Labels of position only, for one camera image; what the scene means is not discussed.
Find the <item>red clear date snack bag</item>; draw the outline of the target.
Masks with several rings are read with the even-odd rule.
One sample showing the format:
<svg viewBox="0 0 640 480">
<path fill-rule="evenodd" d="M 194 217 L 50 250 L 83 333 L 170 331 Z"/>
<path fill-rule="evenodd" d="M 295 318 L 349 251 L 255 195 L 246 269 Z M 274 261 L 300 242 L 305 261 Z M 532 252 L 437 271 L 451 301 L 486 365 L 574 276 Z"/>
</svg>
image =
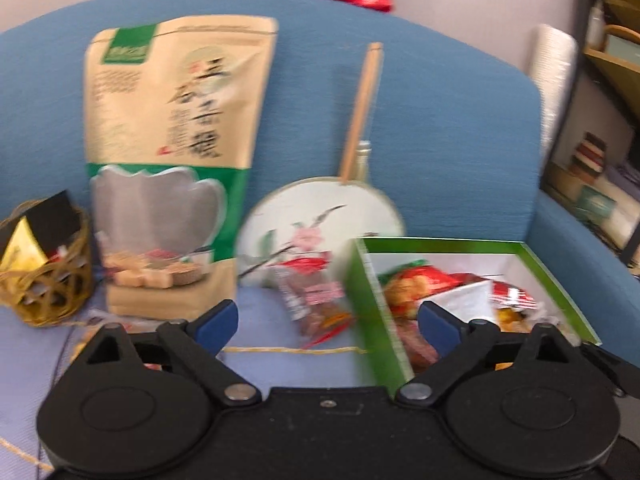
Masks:
<svg viewBox="0 0 640 480">
<path fill-rule="evenodd" d="M 329 274 L 328 252 L 296 256 L 274 266 L 274 278 L 304 349 L 332 339 L 354 322 L 341 283 Z"/>
</svg>

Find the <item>white silver snack packet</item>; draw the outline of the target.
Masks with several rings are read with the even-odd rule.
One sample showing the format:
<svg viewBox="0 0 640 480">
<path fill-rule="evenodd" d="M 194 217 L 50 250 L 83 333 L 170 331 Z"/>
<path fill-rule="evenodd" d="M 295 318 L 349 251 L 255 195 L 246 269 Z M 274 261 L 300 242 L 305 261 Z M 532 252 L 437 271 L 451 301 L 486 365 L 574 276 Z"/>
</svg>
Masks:
<svg viewBox="0 0 640 480">
<path fill-rule="evenodd" d="M 490 300 L 491 292 L 492 281 L 480 281 L 440 292 L 430 300 L 463 322 L 481 318 L 496 324 L 498 318 Z"/>
</svg>

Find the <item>red white striped snack packet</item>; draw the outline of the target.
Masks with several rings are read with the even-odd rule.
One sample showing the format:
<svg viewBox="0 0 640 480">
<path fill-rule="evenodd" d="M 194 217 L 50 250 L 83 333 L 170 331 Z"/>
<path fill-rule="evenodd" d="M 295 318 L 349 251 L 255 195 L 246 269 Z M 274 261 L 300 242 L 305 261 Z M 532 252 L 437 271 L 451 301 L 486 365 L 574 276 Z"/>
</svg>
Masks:
<svg viewBox="0 0 640 480">
<path fill-rule="evenodd" d="M 497 309 L 524 311 L 538 308 L 538 302 L 525 289 L 500 281 L 492 281 L 490 300 Z"/>
</svg>

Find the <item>green white cardboard box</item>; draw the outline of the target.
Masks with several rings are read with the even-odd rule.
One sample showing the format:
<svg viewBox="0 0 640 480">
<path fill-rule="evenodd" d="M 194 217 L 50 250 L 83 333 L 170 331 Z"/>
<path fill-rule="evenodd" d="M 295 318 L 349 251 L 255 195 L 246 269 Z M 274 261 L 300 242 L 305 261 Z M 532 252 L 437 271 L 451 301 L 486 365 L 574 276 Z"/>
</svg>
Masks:
<svg viewBox="0 0 640 480">
<path fill-rule="evenodd" d="M 547 267 L 523 243 L 462 238 L 366 237 L 341 254 L 340 279 L 375 381 L 397 389 L 445 353 L 442 330 L 423 336 L 425 301 L 505 333 L 554 325 L 577 346 L 601 339 Z"/>
</svg>

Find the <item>clear peanut snack bag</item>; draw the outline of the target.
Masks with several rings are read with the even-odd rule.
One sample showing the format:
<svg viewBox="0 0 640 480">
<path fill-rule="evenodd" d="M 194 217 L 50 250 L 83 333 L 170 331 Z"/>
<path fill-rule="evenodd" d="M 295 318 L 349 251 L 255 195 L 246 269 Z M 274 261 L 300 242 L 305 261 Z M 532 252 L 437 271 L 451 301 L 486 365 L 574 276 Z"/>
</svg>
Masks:
<svg viewBox="0 0 640 480">
<path fill-rule="evenodd" d="M 70 336 L 70 351 L 68 362 L 73 362 L 84 350 L 88 341 L 104 325 L 121 325 L 128 334 L 151 333 L 160 325 L 160 321 L 148 318 L 134 318 L 133 316 L 120 316 L 98 309 L 91 309 L 80 321 L 73 322 L 72 336 Z"/>
</svg>

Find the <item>woven bamboo basket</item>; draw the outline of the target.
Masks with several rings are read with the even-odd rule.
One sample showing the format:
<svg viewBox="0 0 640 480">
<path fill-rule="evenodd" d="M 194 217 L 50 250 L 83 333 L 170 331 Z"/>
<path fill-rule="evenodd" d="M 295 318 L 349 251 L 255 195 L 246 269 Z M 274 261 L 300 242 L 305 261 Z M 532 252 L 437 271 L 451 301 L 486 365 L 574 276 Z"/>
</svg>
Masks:
<svg viewBox="0 0 640 480">
<path fill-rule="evenodd" d="M 64 256 L 35 270 L 1 271 L 1 304 L 27 325 L 60 324 L 93 293 L 89 217 L 76 205 L 73 210 L 79 230 L 70 238 Z"/>
</svg>

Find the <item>round painted hand fan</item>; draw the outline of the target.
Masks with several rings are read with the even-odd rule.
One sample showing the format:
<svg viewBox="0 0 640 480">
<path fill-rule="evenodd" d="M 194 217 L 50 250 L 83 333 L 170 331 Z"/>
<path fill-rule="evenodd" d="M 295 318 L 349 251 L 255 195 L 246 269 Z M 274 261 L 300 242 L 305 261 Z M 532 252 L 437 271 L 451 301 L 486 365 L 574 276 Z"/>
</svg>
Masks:
<svg viewBox="0 0 640 480">
<path fill-rule="evenodd" d="M 278 263 L 296 257 L 327 256 L 330 273 L 340 278 L 353 240 L 405 234 L 396 206 L 368 182 L 370 130 L 383 61 L 383 45 L 369 44 L 338 174 L 282 186 L 248 214 L 235 245 L 241 283 L 265 285 Z"/>
</svg>

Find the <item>yellow black packet in basket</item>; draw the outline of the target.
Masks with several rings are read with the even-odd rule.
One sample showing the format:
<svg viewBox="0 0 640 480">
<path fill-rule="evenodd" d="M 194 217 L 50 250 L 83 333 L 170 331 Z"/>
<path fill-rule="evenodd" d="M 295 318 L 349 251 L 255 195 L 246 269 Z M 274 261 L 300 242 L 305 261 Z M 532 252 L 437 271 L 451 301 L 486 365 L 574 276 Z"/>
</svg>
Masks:
<svg viewBox="0 0 640 480">
<path fill-rule="evenodd" d="M 66 191 L 29 206 L 1 228 L 1 271 L 32 271 L 68 246 L 80 218 Z"/>
</svg>

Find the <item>blue fabric sofa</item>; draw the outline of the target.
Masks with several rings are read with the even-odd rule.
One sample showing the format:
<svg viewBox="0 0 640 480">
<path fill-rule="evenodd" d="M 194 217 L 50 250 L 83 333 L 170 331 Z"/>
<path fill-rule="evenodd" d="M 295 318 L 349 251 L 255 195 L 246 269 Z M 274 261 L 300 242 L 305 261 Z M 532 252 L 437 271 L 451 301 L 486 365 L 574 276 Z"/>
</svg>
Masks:
<svg viewBox="0 0 640 480">
<path fill-rule="evenodd" d="M 412 236 L 522 240 L 604 348 L 639 357 L 639 285 L 538 188 L 540 96 L 517 68 L 402 18 L 331 0 L 91 0 L 1 36 L 1 209 L 66 190 L 89 200 L 84 56 L 112 27 L 200 14 L 274 18 L 279 35 L 244 205 L 332 174 L 366 45 L 382 42 L 373 183 Z"/>
</svg>

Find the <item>dark shelf unit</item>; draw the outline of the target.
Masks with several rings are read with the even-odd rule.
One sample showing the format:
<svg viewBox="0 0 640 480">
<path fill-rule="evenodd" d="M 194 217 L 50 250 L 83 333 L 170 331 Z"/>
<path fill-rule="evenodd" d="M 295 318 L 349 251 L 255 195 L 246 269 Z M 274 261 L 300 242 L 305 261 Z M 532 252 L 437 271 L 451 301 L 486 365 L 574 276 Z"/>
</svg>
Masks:
<svg viewBox="0 0 640 480">
<path fill-rule="evenodd" d="M 639 0 L 574 0 L 570 36 L 577 44 L 568 80 L 568 95 L 559 114 L 559 127 L 544 161 L 540 186 L 548 188 L 554 164 L 568 166 L 573 150 L 586 132 L 608 144 L 608 163 L 638 158 L 639 67 L 605 52 L 605 42 L 592 42 L 591 14 L 602 9 L 600 35 L 606 25 L 639 30 Z"/>
</svg>

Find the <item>large beige green grain bag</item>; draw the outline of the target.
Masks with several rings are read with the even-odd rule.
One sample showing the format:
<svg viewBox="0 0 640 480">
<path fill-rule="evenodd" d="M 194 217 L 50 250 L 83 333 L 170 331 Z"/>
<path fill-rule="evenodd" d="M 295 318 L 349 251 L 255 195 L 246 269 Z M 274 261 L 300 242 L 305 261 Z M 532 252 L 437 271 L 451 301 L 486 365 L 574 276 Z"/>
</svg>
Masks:
<svg viewBox="0 0 640 480">
<path fill-rule="evenodd" d="M 234 245 L 279 25 L 195 15 L 112 28 L 85 56 L 85 147 L 108 310 L 197 318 Z"/>
</svg>

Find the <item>white bubble wrap roll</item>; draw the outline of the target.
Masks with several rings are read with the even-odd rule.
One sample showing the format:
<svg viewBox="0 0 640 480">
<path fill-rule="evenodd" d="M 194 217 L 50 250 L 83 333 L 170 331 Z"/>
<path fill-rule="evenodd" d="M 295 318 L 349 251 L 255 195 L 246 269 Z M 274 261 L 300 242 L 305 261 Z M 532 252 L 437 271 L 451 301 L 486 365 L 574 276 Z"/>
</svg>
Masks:
<svg viewBox="0 0 640 480">
<path fill-rule="evenodd" d="M 548 24 L 536 27 L 526 74 L 540 93 L 540 171 L 544 171 L 561 130 L 576 58 L 577 42 L 572 36 Z"/>
</svg>

